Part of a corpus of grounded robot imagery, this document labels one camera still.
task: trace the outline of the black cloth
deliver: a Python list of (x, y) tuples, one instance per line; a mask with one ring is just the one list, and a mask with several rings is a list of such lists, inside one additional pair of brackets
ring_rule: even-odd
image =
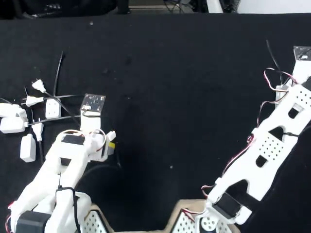
[[(203, 198), (228, 159), (246, 145), (259, 105), (275, 93), (263, 79), (273, 66), (294, 67), (294, 45), (309, 46), (311, 15), (103, 16), (0, 21), (0, 93), (19, 101), (41, 78), (57, 93), (107, 95), (103, 129), (117, 132), (123, 172), (101, 169), (81, 181), (116, 231), (163, 229), (179, 199)], [(273, 85), (278, 74), (270, 74)], [(81, 99), (63, 103), (78, 112)], [(273, 110), (265, 108), (262, 118)], [(44, 118), (44, 105), (34, 108)], [(44, 151), (71, 121), (45, 124)], [(19, 158), (26, 133), (0, 134), (1, 215), (38, 172)], [(243, 232), (309, 232), (311, 132), (279, 170), (271, 192)], [(113, 157), (108, 163), (113, 164)]]

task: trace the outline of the white power adapter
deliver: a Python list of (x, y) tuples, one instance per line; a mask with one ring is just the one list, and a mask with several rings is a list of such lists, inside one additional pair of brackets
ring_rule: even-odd
[(54, 99), (47, 99), (45, 105), (45, 118), (54, 119), (62, 116), (62, 106)]
[(31, 133), (22, 137), (19, 157), (27, 163), (35, 161), (35, 140)]
[(24, 122), (20, 117), (2, 118), (0, 123), (0, 131), (2, 133), (19, 133), (25, 131), (28, 122)]

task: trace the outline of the power strip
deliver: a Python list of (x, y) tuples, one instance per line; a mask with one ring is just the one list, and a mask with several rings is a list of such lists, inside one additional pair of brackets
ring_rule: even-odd
[(62, 106), (54, 99), (47, 99), (45, 105), (45, 118), (54, 119), (62, 116)]

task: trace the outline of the perforated plastic part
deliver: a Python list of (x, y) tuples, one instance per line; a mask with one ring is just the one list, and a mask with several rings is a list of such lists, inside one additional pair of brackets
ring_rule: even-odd
[(268, 133), (266, 138), (259, 141), (258, 143), (260, 143), (258, 154), (260, 154), (269, 162), (273, 162), (287, 155), (286, 153), (283, 153), (284, 143), (270, 133)]
[(82, 233), (108, 233), (96, 211), (90, 211), (81, 228)]
[(216, 228), (217, 233), (232, 233), (228, 225), (226, 225), (224, 222), (219, 221), (217, 223), (217, 228)]
[(194, 233), (194, 222), (181, 212), (171, 233)]

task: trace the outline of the white plastic part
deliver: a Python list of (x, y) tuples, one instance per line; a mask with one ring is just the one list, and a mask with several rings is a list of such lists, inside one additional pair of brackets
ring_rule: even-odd
[[(300, 111), (294, 118), (290, 118), (289, 111), (294, 107)], [(252, 131), (254, 140), (249, 149), (228, 168), (221, 178), (217, 179), (216, 185), (208, 195), (206, 208), (226, 224), (246, 222), (252, 212), (245, 206), (241, 207), (235, 218), (226, 219), (212, 207), (212, 204), (216, 203), (231, 185), (241, 180), (247, 181), (249, 195), (259, 201), (262, 200), (270, 189), (277, 170), (298, 140), (297, 137), (289, 135), (283, 135), (282, 140), (279, 140), (269, 131), (281, 127), (284, 132), (299, 135), (310, 120), (311, 92), (299, 84), (290, 87), (279, 106)], [(266, 159), (261, 167), (256, 164), (260, 156)]]
[(20, 117), (28, 121), (26, 111), (17, 104), (0, 103), (0, 117)]
[(27, 96), (25, 104), (27, 107), (31, 107), (31, 106), (33, 106), (37, 103), (43, 102), (43, 101), (44, 101), (43, 97)]
[(184, 212), (181, 212), (172, 233), (194, 233), (194, 227), (194, 222)]
[(62, 106), (54, 99), (47, 99), (45, 104), (45, 118), (54, 119), (62, 116)]
[(42, 141), (42, 132), (43, 132), (43, 124), (42, 123), (37, 123), (35, 125), (31, 126), (33, 132), (35, 133), (35, 137), (37, 141)]
[[(27, 210), (34, 209), (42, 200), (49, 195), (55, 195), (59, 182), (63, 187), (75, 187), (81, 176), (83, 175), (88, 163), (89, 151), (95, 151), (96, 148), (89, 148), (93, 143), (81, 145), (79, 149), (70, 147), (69, 143), (62, 143), (61, 139), (64, 134), (61, 133), (51, 149), (47, 153), (46, 160), (39, 170), (34, 180), (28, 184), (19, 198), (11, 206), (11, 229), (16, 232), (16, 225), (19, 216)], [(68, 148), (60, 150), (60, 144), (67, 144)], [(71, 162), (67, 167), (61, 165), (61, 158), (67, 158), (66, 154), (71, 154)], [(85, 199), (78, 201), (78, 217), (83, 222), (90, 208), (90, 199), (85, 195)], [(67, 227), (74, 226), (71, 219), (73, 213), (73, 197), (70, 190), (57, 192), (56, 206), (45, 227), (45, 233), (63, 233)]]
[(2, 133), (19, 133), (25, 131), (25, 126), (27, 125), (20, 117), (2, 118), (0, 131)]
[(104, 155), (102, 157), (102, 160), (106, 160), (108, 158), (109, 154), (109, 143), (113, 141), (116, 138), (116, 132), (115, 131), (110, 131), (106, 135), (106, 144), (105, 144), (105, 150), (104, 150)]
[(101, 113), (80, 111), (81, 115), (81, 131), (93, 131), (101, 128)]
[(35, 140), (31, 133), (22, 137), (19, 157), (27, 163), (35, 161)]
[(223, 13), (219, 0), (207, 0), (207, 7), (209, 13)]
[(44, 88), (44, 85), (43, 85), (43, 82), (41, 79), (35, 81), (33, 84), (32, 84), (33, 88), (38, 90), (38, 91), (41, 91), (42, 93), (46, 92), (46, 89)]
[(81, 226), (82, 233), (108, 233), (99, 214), (92, 210)]

